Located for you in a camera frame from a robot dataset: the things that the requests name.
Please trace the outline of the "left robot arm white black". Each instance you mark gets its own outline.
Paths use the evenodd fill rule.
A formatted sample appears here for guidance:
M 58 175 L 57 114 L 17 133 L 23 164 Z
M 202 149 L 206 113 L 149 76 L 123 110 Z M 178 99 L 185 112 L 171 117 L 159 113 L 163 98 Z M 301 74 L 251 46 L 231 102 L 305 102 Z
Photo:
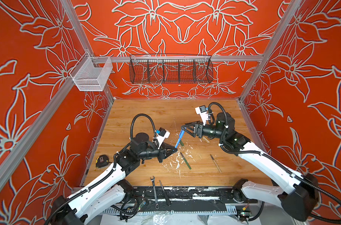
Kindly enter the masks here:
M 177 152 L 177 148 L 165 143 L 170 132 L 152 125 L 153 135 L 130 134 L 130 142 L 113 155 L 109 167 L 88 185 L 76 193 L 59 197 L 53 203 L 46 225 L 87 225 L 105 209 L 125 199 L 132 198 L 133 187 L 125 179 L 144 163 L 156 158 L 159 163 Z

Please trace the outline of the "silver wrench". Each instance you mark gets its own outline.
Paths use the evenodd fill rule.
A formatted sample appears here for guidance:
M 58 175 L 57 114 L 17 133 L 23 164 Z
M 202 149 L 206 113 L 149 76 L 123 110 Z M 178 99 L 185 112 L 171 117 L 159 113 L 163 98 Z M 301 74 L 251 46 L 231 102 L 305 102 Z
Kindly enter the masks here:
M 152 188 L 153 188 L 153 193 L 154 193 L 154 200 L 155 200 L 155 209 L 158 210 L 160 208 L 159 202 L 158 202 L 158 197 L 157 197 L 157 192 L 156 192 L 156 187 L 155 187 L 155 177 L 150 178 L 152 182 Z

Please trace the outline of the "beige pen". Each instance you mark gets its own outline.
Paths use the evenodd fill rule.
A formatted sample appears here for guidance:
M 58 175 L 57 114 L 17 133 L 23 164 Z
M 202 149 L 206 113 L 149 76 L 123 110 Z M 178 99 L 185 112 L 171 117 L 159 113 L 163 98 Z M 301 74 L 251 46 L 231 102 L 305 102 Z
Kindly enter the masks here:
M 222 170 L 220 169 L 219 165 L 217 164 L 217 161 L 214 159 L 214 157 L 210 154 L 210 157 L 214 163 L 214 165 L 216 166 L 217 170 L 222 173 Z

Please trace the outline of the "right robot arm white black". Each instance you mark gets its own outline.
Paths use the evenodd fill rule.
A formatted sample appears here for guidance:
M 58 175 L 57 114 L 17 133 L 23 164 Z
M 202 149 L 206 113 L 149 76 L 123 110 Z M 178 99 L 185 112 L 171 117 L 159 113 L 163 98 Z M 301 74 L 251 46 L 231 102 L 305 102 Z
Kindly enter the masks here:
M 341 200 L 321 189 L 312 174 L 302 175 L 277 161 L 261 150 L 249 138 L 235 130 L 234 118 L 217 102 L 195 108 L 200 121 L 186 123 L 181 127 L 180 137 L 185 133 L 199 139 L 218 139 L 223 152 L 235 155 L 255 166 L 276 183 L 275 186 L 261 185 L 240 179 L 232 188 L 236 202 L 248 199 L 270 203 L 282 208 L 290 217 L 305 222 L 309 217 L 332 224 L 341 224 L 340 219 L 324 218 L 313 214 L 323 194 L 341 206 Z

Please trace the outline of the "beige pen cap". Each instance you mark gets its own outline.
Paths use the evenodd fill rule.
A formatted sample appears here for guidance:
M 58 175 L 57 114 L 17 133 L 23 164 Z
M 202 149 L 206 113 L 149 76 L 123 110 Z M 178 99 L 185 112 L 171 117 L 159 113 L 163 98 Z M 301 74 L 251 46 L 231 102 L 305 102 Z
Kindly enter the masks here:
M 210 141 L 209 141 L 209 139 L 208 138 L 206 138 L 206 137 L 202 137 L 203 138 L 203 140 L 205 141 L 205 142 L 207 142 L 207 143 L 210 143 Z

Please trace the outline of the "yellow black tape measure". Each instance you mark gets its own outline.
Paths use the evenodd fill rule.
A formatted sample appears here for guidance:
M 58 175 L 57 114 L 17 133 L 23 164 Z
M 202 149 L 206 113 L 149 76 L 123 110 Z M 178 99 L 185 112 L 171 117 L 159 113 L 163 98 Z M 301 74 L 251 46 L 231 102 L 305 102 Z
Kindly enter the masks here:
M 100 155 L 96 159 L 96 168 L 101 169 L 109 165 L 109 157 L 107 155 Z

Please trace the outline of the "green pen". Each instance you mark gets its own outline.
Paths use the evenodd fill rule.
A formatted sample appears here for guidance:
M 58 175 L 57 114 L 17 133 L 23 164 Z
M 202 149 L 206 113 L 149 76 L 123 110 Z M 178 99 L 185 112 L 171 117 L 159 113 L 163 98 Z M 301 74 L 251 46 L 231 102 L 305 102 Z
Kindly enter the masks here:
M 187 165 L 188 169 L 191 170 L 192 168 L 191 168 L 191 166 L 189 165 L 188 161 L 186 160 L 186 158 L 185 158 L 185 156 L 183 155 L 182 152 L 180 152 L 180 155 L 181 155 L 182 159 L 184 160 L 185 164 Z

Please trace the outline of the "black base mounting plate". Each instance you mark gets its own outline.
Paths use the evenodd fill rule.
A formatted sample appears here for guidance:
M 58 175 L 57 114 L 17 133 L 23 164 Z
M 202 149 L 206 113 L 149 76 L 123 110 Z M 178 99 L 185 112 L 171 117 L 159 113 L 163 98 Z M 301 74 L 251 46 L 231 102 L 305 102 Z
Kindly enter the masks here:
M 139 202 L 138 216 L 155 214 L 237 215 L 256 214 L 260 207 L 257 200 L 241 203 L 233 199 L 232 187 L 165 187 L 171 201 L 166 204 L 163 191 L 156 187 L 160 208 L 155 209 L 153 188 L 134 187 L 133 196 Z

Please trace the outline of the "white mesh basket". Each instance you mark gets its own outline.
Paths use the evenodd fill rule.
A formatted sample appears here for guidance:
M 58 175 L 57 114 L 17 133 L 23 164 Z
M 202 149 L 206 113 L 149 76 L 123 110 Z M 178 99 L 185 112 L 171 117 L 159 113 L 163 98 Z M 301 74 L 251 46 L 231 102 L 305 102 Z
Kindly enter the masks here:
M 70 71 L 79 91 L 103 91 L 113 71 L 110 57 L 91 57 L 87 52 Z

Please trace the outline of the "black screwdriver tool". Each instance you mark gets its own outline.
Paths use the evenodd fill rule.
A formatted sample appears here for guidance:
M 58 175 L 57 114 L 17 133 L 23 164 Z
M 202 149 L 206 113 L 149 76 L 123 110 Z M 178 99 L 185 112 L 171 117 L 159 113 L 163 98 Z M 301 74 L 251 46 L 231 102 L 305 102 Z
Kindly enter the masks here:
M 164 198 L 165 198 L 166 204 L 167 204 L 168 206 L 170 206 L 170 205 L 171 205 L 171 201 L 170 201 L 170 199 L 169 199 L 169 197 L 168 197 L 168 195 L 167 195 L 167 193 L 166 193 L 166 191 L 165 191 L 164 186 L 162 185 L 161 180 L 159 180 L 159 183 L 160 183 L 161 189 L 162 189 L 162 191 L 163 191 L 163 194 L 164 194 Z

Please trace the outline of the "blue pen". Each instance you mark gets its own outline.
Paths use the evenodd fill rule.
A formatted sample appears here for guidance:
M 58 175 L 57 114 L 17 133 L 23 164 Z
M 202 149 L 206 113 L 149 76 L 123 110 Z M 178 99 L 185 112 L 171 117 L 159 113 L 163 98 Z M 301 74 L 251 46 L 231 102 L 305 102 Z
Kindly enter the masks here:
M 181 142 L 181 140 L 182 140 L 182 137 L 183 137 L 184 133 L 185 133 L 185 131 L 182 129 L 181 132 L 180 132 L 180 134 L 179 134 L 179 138 L 178 138 L 178 140 L 177 140 L 177 142 L 176 142 L 175 148 L 177 148 L 177 147 L 179 146 L 179 144 L 180 144 L 180 142 Z

